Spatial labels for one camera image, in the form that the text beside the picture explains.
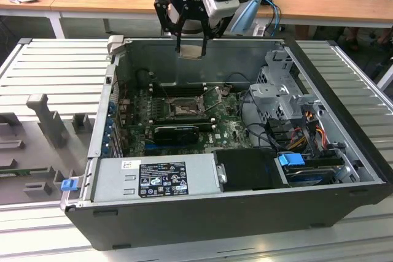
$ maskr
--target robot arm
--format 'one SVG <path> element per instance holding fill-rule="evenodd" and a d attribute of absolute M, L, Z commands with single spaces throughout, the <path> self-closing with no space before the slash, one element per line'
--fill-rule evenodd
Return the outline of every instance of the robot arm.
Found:
<path fill-rule="evenodd" d="M 223 35 L 239 4 L 245 1 L 248 0 L 155 0 L 154 7 L 164 32 L 175 35 L 178 53 L 182 33 L 203 32 L 204 56 L 208 40 Z"/>

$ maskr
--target metal bracket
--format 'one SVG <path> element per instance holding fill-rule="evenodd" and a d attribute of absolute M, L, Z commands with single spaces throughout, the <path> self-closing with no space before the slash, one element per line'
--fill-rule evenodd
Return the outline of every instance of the metal bracket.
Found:
<path fill-rule="evenodd" d="M 124 35 L 112 35 L 108 38 L 106 48 L 109 55 L 116 55 L 124 50 Z"/>

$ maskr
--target desk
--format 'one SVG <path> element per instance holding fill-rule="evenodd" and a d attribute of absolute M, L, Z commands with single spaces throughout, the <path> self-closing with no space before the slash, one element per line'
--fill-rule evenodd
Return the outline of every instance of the desk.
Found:
<path fill-rule="evenodd" d="M 274 0 L 282 24 L 390 28 L 393 0 Z M 64 38 L 61 18 L 157 20 L 154 0 L 39 0 L 30 4 L 0 1 L 0 15 L 49 18 L 57 38 Z M 261 7 L 257 23 L 266 24 L 271 7 Z"/>
<path fill-rule="evenodd" d="M 390 28 L 392 0 L 274 0 L 281 8 L 283 24 Z M 259 21 L 271 18 L 271 7 L 257 14 Z"/>

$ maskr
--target blue tab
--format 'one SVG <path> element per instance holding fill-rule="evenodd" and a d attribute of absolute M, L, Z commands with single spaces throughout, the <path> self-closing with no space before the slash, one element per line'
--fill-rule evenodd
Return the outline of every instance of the blue tab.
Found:
<path fill-rule="evenodd" d="M 299 153 L 283 153 L 278 157 L 281 166 L 304 165 L 305 161 Z"/>
<path fill-rule="evenodd" d="M 64 179 L 61 183 L 62 191 L 78 190 L 78 180 L 77 179 Z"/>

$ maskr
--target power supply label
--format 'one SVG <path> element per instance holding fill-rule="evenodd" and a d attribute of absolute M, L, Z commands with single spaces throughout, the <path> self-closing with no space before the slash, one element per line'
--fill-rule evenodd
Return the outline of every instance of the power supply label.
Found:
<path fill-rule="evenodd" d="M 179 196 L 189 193 L 185 162 L 139 165 L 141 198 Z"/>

